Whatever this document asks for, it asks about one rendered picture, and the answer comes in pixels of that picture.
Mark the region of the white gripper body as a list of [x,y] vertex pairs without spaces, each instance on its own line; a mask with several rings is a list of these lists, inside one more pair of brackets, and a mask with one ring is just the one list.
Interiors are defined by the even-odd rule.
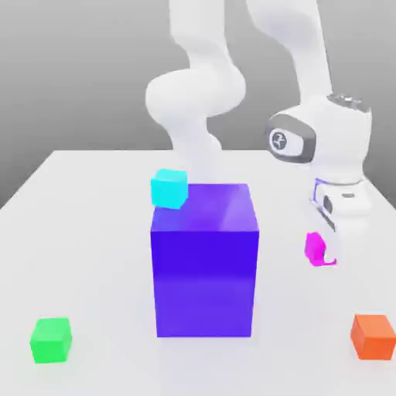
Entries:
[[340,251],[340,236],[336,232],[336,225],[313,199],[309,199],[309,215],[314,231],[318,232],[326,243],[326,250]]

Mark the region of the small magenta cube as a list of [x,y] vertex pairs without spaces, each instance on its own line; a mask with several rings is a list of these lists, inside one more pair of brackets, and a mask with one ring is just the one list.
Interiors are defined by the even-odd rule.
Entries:
[[322,236],[317,232],[308,233],[305,242],[305,256],[314,267],[333,266],[336,265],[337,260],[326,261],[326,242]]

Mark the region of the small orange cube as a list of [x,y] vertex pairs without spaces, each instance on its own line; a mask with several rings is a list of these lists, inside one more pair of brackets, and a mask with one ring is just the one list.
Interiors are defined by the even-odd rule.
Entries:
[[361,360],[389,361],[396,347],[396,332],[386,315],[356,314],[350,338]]

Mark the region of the small cyan cube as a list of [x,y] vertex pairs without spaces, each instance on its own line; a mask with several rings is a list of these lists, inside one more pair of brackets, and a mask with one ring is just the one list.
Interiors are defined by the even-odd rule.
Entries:
[[151,198],[155,207],[178,210],[188,198],[187,173],[160,169],[151,178]]

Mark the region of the small green cube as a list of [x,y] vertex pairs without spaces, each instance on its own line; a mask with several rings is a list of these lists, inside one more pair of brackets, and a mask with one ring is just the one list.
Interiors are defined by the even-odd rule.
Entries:
[[38,319],[29,341],[34,362],[36,364],[66,362],[72,340],[71,325],[67,317]]

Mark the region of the large purple box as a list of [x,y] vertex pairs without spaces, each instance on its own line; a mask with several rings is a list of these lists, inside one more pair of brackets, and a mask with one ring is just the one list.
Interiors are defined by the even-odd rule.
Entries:
[[191,184],[150,230],[159,337],[249,337],[259,226],[245,183]]

